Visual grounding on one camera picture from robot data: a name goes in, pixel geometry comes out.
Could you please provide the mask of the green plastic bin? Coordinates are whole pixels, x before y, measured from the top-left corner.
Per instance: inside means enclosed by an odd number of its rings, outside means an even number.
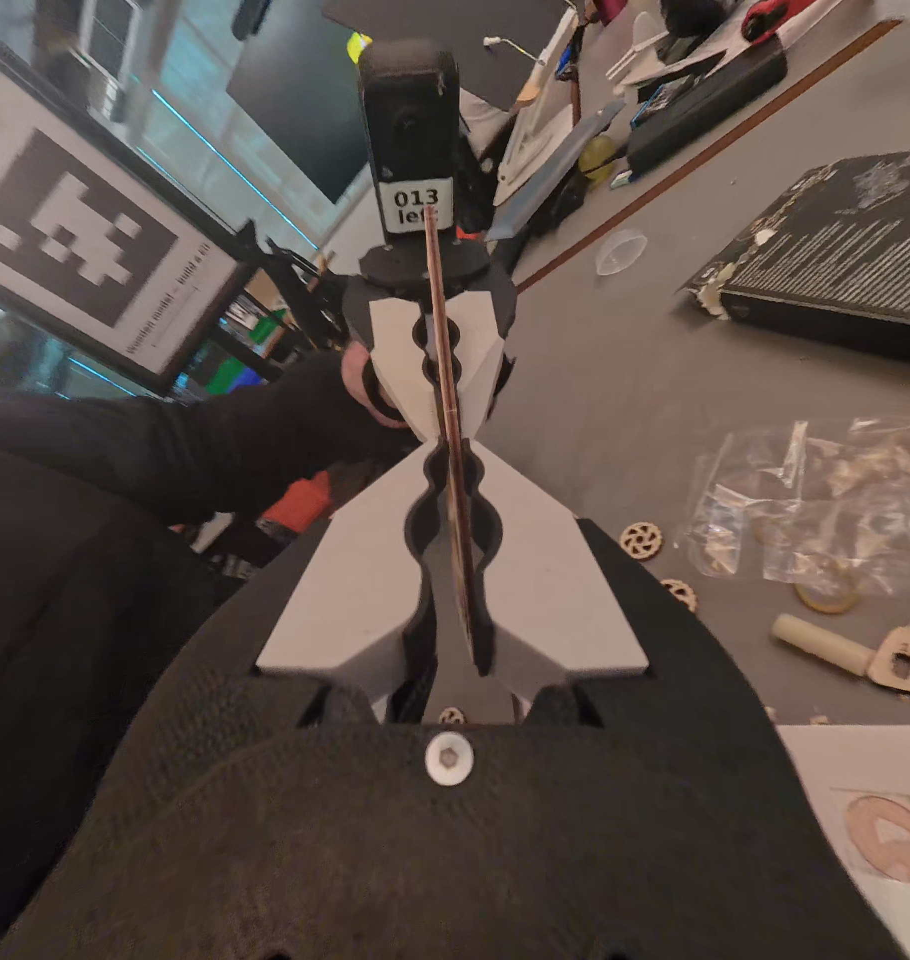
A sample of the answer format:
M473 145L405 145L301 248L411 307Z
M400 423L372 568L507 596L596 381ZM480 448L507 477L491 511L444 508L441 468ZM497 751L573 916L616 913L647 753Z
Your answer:
M207 342L219 364L205 389L210 395L223 396L279 378L284 362L273 354L282 334L283 324L275 311L255 316L251 327L235 318L221 318Z

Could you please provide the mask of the small clear plastic cup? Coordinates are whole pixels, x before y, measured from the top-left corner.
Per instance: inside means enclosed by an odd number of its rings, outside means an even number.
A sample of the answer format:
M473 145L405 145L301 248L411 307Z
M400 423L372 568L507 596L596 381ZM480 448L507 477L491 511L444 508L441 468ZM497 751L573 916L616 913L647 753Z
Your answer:
M628 270L644 253L648 238L635 227L625 227L605 237L595 255L596 275L609 278Z

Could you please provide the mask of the instruction booklet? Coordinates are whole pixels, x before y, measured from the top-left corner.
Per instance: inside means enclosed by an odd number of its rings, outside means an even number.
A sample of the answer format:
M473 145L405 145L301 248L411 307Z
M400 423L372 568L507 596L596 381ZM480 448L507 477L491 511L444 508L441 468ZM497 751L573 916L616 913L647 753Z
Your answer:
M821 828L910 957L910 726L779 726Z

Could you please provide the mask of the person's left hand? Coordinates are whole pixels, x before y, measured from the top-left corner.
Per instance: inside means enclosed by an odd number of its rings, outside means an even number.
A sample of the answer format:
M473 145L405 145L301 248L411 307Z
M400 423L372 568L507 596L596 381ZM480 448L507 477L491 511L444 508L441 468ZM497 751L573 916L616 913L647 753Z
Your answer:
M374 362L362 342L351 341L341 354L341 379L348 393L380 426L409 429L378 378Z

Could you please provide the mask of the wooden sheet with wheels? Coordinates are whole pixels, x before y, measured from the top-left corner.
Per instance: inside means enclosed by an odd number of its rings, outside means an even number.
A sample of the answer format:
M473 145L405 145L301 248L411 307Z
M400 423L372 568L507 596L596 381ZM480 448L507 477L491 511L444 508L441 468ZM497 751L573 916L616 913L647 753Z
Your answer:
M437 233L437 210L425 210L426 262L432 306L432 331L437 378L437 409L440 437L447 453L446 503L452 549L452 570L461 627L472 661L476 656L476 628L473 618L473 553L470 536L470 514L464 483L461 417L457 382L454 376L454 354L449 335L440 245Z

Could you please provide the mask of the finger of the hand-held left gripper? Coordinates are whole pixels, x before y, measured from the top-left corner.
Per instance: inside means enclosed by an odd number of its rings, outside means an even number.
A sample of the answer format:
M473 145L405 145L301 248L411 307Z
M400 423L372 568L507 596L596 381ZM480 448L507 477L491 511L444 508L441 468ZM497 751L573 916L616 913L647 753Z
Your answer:
M463 292L449 301L446 311L459 334L453 356L459 364L461 435L472 439L489 416L505 338L499 332L493 299L487 291Z
M421 442L444 445L437 364L417 301L388 297L369 306L370 357L379 385Z

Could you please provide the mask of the shield-shaped wooden offcut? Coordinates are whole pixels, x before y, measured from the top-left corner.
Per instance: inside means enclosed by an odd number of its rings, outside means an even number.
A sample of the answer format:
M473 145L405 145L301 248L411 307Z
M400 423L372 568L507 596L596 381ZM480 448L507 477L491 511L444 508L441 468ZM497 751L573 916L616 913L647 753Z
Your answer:
M910 694L910 623L891 630L868 669L877 685Z

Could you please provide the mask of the framed marker sign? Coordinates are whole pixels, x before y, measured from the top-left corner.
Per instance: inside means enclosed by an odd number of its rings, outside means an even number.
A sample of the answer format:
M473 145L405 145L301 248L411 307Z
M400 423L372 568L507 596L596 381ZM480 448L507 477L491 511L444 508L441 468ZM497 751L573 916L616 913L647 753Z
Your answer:
M163 394L252 273L232 231L0 43L0 309Z

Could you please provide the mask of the orange traffic cone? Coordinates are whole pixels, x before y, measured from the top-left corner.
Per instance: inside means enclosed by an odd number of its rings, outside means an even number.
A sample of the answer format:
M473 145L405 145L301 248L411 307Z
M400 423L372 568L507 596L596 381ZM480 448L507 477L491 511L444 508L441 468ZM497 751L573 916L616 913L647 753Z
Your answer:
M328 519L333 510L329 473L320 471L312 478L298 480L289 486L261 519L302 535L319 520Z

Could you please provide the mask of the red hand tool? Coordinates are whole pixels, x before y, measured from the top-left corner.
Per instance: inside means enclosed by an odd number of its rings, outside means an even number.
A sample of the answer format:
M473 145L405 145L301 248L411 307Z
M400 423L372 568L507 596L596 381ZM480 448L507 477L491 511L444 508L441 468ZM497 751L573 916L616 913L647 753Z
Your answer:
M741 37L756 45L769 39L792 15L791 1L760 1L751 5L741 25Z

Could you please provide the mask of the black monitor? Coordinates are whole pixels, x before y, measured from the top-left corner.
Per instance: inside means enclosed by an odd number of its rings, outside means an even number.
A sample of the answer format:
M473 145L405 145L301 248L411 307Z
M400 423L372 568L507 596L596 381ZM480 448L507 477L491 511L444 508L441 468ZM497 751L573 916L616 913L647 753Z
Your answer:
M231 32L241 54L226 90L335 204L367 167L350 30L321 1L242 1Z

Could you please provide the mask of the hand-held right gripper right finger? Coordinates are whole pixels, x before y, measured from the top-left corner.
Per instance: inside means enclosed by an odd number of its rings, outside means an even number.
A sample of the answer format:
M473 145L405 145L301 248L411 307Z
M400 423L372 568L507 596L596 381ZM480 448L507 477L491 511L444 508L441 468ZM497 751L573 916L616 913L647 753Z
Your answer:
M517 700L643 674L649 659L578 518L476 441L465 447L465 614L474 666Z

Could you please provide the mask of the clear plastic bag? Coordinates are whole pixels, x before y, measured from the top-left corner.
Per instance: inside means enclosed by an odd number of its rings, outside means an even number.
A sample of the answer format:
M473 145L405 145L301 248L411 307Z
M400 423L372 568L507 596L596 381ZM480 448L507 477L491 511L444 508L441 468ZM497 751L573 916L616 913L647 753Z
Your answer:
M675 546L716 579L910 592L910 414L728 433L695 462Z

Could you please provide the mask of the black product box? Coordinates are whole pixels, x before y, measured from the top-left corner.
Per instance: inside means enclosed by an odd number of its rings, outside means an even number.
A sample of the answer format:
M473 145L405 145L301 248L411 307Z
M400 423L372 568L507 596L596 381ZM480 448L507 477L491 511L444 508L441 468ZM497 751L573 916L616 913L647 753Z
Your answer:
M807 171L685 289L715 317L910 363L910 150Z

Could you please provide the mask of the black rectangular case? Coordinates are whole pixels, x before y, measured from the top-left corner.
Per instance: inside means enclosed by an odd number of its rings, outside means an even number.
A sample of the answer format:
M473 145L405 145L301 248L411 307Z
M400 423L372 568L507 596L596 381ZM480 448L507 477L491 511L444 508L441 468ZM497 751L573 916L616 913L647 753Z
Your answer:
M780 84L787 55L777 34L750 46L718 70L684 80L676 92L664 84L636 115L626 146L630 177L651 173L726 119Z

